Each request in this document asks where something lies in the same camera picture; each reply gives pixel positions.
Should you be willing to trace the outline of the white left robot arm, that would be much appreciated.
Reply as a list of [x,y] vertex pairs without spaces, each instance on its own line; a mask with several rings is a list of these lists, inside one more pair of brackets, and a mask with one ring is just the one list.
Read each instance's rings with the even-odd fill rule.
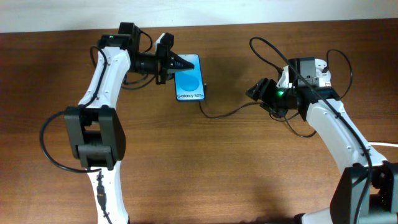
[[140,52],[142,34],[135,24],[122,22],[117,33],[101,36],[94,46],[98,61],[91,83],[78,105],[64,113],[72,154],[93,187],[98,223],[130,222],[121,187],[126,136],[116,112],[127,73],[152,75],[160,85],[195,67],[172,52],[174,35],[168,32],[153,42],[153,54]]

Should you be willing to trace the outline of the blue smartphone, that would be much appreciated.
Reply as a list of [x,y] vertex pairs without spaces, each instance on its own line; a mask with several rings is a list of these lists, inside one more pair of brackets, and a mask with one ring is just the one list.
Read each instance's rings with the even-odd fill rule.
[[197,54],[179,54],[194,65],[193,70],[175,73],[175,94],[177,101],[203,101],[205,99],[201,63]]

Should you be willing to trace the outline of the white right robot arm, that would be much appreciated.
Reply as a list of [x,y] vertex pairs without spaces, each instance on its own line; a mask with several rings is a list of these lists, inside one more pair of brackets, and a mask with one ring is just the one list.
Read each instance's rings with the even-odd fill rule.
[[330,206],[294,223],[397,223],[397,164],[372,147],[331,86],[327,61],[293,58],[277,80],[260,79],[246,95],[276,118],[296,110],[321,137],[341,178]]

